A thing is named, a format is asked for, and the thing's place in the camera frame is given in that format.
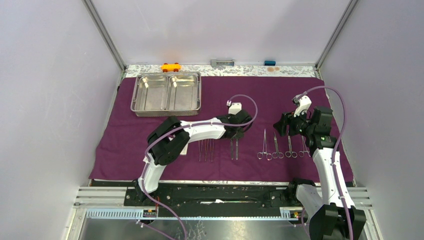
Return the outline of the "remaining steel instrument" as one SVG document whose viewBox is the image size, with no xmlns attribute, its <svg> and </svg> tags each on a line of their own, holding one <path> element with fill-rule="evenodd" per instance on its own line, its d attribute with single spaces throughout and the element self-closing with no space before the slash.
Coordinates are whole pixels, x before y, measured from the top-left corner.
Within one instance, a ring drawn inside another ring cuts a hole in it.
<svg viewBox="0 0 424 240">
<path fill-rule="evenodd" d="M 234 139 L 230 139 L 230 157 L 231 157 L 231 160 L 234 160 L 235 159 L 235 146 L 234 146 Z"/>
</svg>

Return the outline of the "perforated steel instrument tray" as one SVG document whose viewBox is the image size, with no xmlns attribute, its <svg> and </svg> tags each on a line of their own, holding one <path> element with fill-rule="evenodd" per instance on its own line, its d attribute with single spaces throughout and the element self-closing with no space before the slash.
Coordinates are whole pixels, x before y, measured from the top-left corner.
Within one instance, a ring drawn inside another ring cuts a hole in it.
<svg viewBox="0 0 424 240">
<path fill-rule="evenodd" d="M 197 71 L 136 77 L 130 110 L 138 117 L 196 116 L 201 106 L 202 76 Z"/>
</svg>

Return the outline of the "steel scalpel handle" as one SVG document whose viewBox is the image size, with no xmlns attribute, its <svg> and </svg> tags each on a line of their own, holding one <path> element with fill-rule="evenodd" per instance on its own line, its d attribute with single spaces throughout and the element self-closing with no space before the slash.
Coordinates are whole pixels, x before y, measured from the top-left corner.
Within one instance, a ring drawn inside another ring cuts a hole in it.
<svg viewBox="0 0 424 240">
<path fill-rule="evenodd" d="M 239 139 L 235 139 L 235 159 L 239 159 Z"/>
<path fill-rule="evenodd" d="M 208 150 L 209 150 L 209 139 L 205 140 L 205 149 L 204 149 L 204 161 L 206 162 L 208 160 Z"/>
</svg>

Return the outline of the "steel tweezers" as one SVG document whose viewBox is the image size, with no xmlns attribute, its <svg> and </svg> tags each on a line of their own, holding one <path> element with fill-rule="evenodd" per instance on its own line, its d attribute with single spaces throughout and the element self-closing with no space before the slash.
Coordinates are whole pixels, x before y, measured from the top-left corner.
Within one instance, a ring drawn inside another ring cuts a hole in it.
<svg viewBox="0 0 424 240">
<path fill-rule="evenodd" d="M 198 141 L 198 161 L 202 160 L 203 140 Z"/>
<path fill-rule="evenodd" d="M 211 162 L 214 161 L 214 146 L 215 146 L 215 140 L 211 139 L 210 140 L 210 161 Z"/>
</svg>

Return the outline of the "steel surgical forceps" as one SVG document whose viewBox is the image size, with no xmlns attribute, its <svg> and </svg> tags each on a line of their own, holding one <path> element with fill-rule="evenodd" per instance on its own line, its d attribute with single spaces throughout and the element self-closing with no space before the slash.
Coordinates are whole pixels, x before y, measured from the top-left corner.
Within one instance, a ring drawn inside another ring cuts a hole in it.
<svg viewBox="0 0 424 240">
<path fill-rule="evenodd" d="M 262 151 L 256 154 L 259 160 L 266 159 L 267 161 L 271 161 L 273 159 L 272 154 L 268 153 L 267 148 L 267 132 L 266 129 L 263 130 L 263 141 L 262 141 Z"/>
</svg>

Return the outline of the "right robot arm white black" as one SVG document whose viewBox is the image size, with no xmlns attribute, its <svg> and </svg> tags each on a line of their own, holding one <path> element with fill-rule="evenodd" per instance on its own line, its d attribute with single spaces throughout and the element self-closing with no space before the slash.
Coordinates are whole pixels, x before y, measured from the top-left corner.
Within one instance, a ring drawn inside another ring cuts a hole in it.
<svg viewBox="0 0 424 240">
<path fill-rule="evenodd" d="M 317 168 L 321 194 L 312 181 L 294 179 L 287 191 L 287 201 L 302 204 L 308 215 L 312 240 L 358 240 L 367 221 L 365 212 L 355 206 L 341 169 L 339 139 L 331 134 L 333 111 L 324 106 L 307 111 L 286 112 L 273 124 L 280 136 L 301 135 Z"/>
</svg>

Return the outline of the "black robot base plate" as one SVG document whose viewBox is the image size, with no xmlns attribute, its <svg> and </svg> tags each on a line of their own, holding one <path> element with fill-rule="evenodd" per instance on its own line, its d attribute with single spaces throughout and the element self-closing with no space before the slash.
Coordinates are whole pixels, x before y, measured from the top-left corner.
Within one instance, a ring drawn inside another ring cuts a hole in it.
<svg viewBox="0 0 424 240">
<path fill-rule="evenodd" d="M 294 178 L 286 187 L 267 185 L 207 185 L 160 183 L 156 191 L 146 195 L 138 194 L 136 184 L 126 190 L 124 206 L 152 207 L 176 213 L 194 209 L 259 209 L 301 207 L 296 198 L 297 186 L 315 186 L 312 180 Z"/>
</svg>

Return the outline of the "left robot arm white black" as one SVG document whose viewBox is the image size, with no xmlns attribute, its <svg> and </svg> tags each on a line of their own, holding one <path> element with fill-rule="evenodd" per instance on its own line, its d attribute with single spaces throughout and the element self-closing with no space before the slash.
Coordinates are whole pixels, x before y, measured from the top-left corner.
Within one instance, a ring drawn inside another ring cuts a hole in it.
<svg viewBox="0 0 424 240">
<path fill-rule="evenodd" d="M 148 146 L 143 159 L 145 165 L 135 185 L 136 199 L 144 206 L 154 202 L 165 167 L 173 163 L 189 143 L 243 137 L 254 119 L 243 109 L 235 114 L 228 113 L 201 121 L 168 117 L 147 137 Z"/>
</svg>

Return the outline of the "small white sterile packet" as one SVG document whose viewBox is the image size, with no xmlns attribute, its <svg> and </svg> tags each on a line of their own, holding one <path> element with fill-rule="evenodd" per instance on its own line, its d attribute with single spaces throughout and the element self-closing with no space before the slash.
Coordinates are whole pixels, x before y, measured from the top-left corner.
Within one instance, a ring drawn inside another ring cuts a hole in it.
<svg viewBox="0 0 424 240">
<path fill-rule="evenodd" d="M 187 151 L 188 151 L 188 145 L 186 144 L 186 145 L 184 146 L 184 148 L 182 149 L 182 151 L 181 151 L 180 155 L 182 155 L 182 156 L 186 156 L 186 155 L 187 155 Z"/>
</svg>

